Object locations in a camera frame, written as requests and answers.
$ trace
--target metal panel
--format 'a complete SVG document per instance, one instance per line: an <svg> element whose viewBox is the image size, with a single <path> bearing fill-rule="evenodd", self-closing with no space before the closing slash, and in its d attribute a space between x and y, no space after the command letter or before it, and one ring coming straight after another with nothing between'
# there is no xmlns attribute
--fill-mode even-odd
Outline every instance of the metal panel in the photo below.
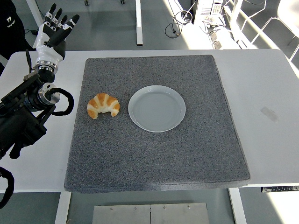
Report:
<svg viewBox="0 0 299 224"><path fill-rule="evenodd" d="M150 205L95 206L93 224L150 224Z"/></svg>
<svg viewBox="0 0 299 224"><path fill-rule="evenodd" d="M151 224L209 224L206 203L151 205Z"/></svg>
<svg viewBox="0 0 299 224"><path fill-rule="evenodd" d="M209 224L206 203L95 206L93 224Z"/></svg>

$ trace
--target white table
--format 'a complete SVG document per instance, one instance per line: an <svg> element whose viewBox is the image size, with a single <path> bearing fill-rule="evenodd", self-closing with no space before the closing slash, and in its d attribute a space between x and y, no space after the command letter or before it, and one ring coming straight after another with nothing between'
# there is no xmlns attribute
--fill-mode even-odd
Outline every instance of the white table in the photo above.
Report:
<svg viewBox="0 0 299 224"><path fill-rule="evenodd" d="M51 116L47 134L23 148L17 160L9 152L0 166L15 177L15 192L64 191L85 60L93 57L176 56L212 54L222 79L237 132L251 173L248 186L299 185L299 80L279 50L143 50L68 51L59 64L54 84L71 92L74 111ZM32 61L37 57L31 53ZM2 98L27 74L25 53L12 55L0 77ZM57 111L66 108L62 98ZM262 113L268 109L267 116ZM0 182L0 191L7 184Z"/></svg>

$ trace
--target cable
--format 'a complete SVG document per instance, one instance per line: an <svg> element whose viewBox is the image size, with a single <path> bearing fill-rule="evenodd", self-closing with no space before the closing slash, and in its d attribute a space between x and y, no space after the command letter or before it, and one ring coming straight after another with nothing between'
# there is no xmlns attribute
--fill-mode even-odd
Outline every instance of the cable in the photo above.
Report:
<svg viewBox="0 0 299 224"><path fill-rule="evenodd" d="M32 72L32 62L31 62L31 57L28 49L26 49L26 59L29 66L29 74L30 74Z"/></svg>
<svg viewBox="0 0 299 224"><path fill-rule="evenodd" d="M210 33L212 33L212 32L217 32L217 31L219 31L219 30L221 30L221 29L213 29L212 31L210 31L208 34L210 34Z"/></svg>
<svg viewBox="0 0 299 224"><path fill-rule="evenodd" d="M205 30L203 30L202 28L201 28L201 26L199 26L199 28L202 30L202 32L204 32L205 34L207 34L208 33L208 27L207 27L207 25L204 23L204 22L202 22L202 24L204 24L204 26L205 26Z"/></svg>
<svg viewBox="0 0 299 224"><path fill-rule="evenodd" d="M51 99L51 95L55 92L59 92L59 93L65 95L68 98L69 105L68 105L68 107L65 111L53 112L52 115L54 115L54 116L65 116L65 115L70 114L71 111L74 108L74 98L73 98L73 96L64 89L52 88L52 89L50 89L49 91L46 92L45 97L47 99Z"/></svg>
<svg viewBox="0 0 299 224"><path fill-rule="evenodd" d="M187 25L188 23L192 22L193 15L192 15L192 13L190 13L190 10L191 10L191 9L193 8L193 6L195 5L196 1L192 4L192 6L189 8L188 11L187 11L187 10L182 10L182 11L179 11L178 13L176 13L176 14L174 14L173 9L172 9L172 7L171 7L171 4L170 4L169 0L168 0L168 3L169 3L169 5L170 5L171 11L172 11L174 17L173 17L172 23L170 23L170 24L168 24L168 25L166 26L164 32L165 32L165 35L166 35L166 36L168 36L169 38L172 38L172 39L173 39L173 38L177 38L177 37L179 37L179 36L181 35L182 30L183 30L183 26L185 26L185 25ZM182 19L183 19L183 21L184 21L185 23L182 23L182 22L178 21L177 18L176 18L178 14L182 14L183 12L185 12L185 15L184 15L184 17L182 17ZM179 33L177 33L177 31L176 31L176 30L174 29L174 27L173 27L173 25L175 25L175 24L178 25ZM176 36L174 36L174 37L169 36L169 35L167 35L167 33L166 33L166 30L167 30L167 28L168 28L170 25L172 26L172 32L176 35Z"/></svg>
<svg viewBox="0 0 299 224"><path fill-rule="evenodd" d="M38 31L38 29L39 29L39 28L37 28L37 29L24 29L24 30L28 30L26 33L29 33L29 32L32 32L32 31Z"/></svg>
<svg viewBox="0 0 299 224"><path fill-rule="evenodd" d="M225 22L224 22L224 20L222 20L220 14L218 15L218 18L219 18L219 20L222 22L223 26L225 26Z"/></svg>
<svg viewBox="0 0 299 224"><path fill-rule="evenodd" d="M37 4L37 1L36 1L36 6L37 6L37 8L38 8L38 11L43 15L43 13L41 12L41 10L39 9L39 6L38 6L38 4Z"/></svg>
<svg viewBox="0 0 299 224"><path fill-rule="evenodd" d="M229 3L229 0L225 0L225 4L222 6L222 8L220 10L222 16L223 16L222 11L223 11L224 7L228 5L228 3Z"/></svg>
<svg viewBox="0 0 299 224"><path fill-rule="evenodd" d="M258 6L258 5L263 4L263 3L264 3L265 1L267 1L267 0L265 0L265 1L261 2L261 3L258 3L258 4L253 3L253 2L250 2L250 1L247 1L247 0L244 0L244 1L245 1L245 2L248 2L248 3L252 4L252 5Z"/></svg>
<svg viewBox="0 0 299 224"><path fill-rule="evenodd" d="M2 200L0 201L0 209L2 209L7 204L14 192L14 176L11 174L11 172L0 167L0 177L1 176L7 179L7 188Z"/></svg>
<svg viewBox="0 0 299 224"><path fill-rule="evenodd" d="M245 26L245 24L246 24L246 22L247 22L248 19L254 17L255 15L257 15L258 13L260 13L261 11L263 11L263 10L266 8L267 0L265 0L264 3L265 3L265 4L264 4L262 10L258 11L257 13L254 13L253 15L249 16L248 18L246 18L246 20L245 20L245 22L243 23L243 26L242 26L242 28L241 28L241 31L244 29L244 26Z"/></svg>

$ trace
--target floor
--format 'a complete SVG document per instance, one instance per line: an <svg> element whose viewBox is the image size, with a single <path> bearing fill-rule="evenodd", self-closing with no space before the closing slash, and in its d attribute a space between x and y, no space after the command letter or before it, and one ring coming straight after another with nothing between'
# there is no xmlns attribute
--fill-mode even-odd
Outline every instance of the floor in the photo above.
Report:
<svg viewBox="0 0 299 224"><path fill-rule="evenodd" d="M37 29L37 25L26 1L13 0L17 12L30 30ZM51 0L37 0L42 12L48 11ZM121 5L119 0L95 1L89 0L90 6L85 6L83 0L61 1L61 7L69 17L80 15L80 20L67 38L67 50L145 50L145 49L210 49L211 46L202 44L196 35L192 38L180 36L171 39L164 33L165 28L172 22L168 10L168 0L142 1L143 46L136 45L135 1L126 0ZM184 9L188 7L188 0L180 0ZM270 15L275 14L278 0L271 0L263 14L254 17L258 26L262 26ZM248 14L256 12L256 8L243 4L243 10ZM282 38L277 29L285 34ZM251 39L254 33L246 27L246 36ZM289 46L292 34L285 30L278 22L265 30L275 43L290 56L298 44L294 40ZM35 36L26 34L28 42L33 45ZM257 41L258 48L268 48L267 44ZM294 64L299 66L297 55ZM259 188L241 188L242 202L247 223L293 223L284 221L279 215L269 193L260 193ZM8 205L0 210L0 222L6 223L54 223L59 193L15 193ZM147 203L207 203L209 221L211 224L233 224L234 217L227 189L195 190L195 191L165 191L165 192L119 192L107 194L72 194L68 219L69 224L91 224L93 207L97 205L147 204Z"/></svg>

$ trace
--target gray felt mat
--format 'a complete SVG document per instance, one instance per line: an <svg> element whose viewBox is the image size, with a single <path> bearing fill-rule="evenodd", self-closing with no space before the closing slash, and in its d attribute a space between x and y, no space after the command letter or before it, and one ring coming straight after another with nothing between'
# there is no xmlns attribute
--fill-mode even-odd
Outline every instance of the gray felt mat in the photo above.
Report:
<svg viewBox="0 0 299 224"><path fill-rule="evenodd" d="M139 89L164 85L186 104L174 129L151 133L130 119ZM118 99L119 114L87 114L97 93ZM177 190L240 187L250 174L211 55L92 58L84 78L64 187L67 191Z"/></svg>

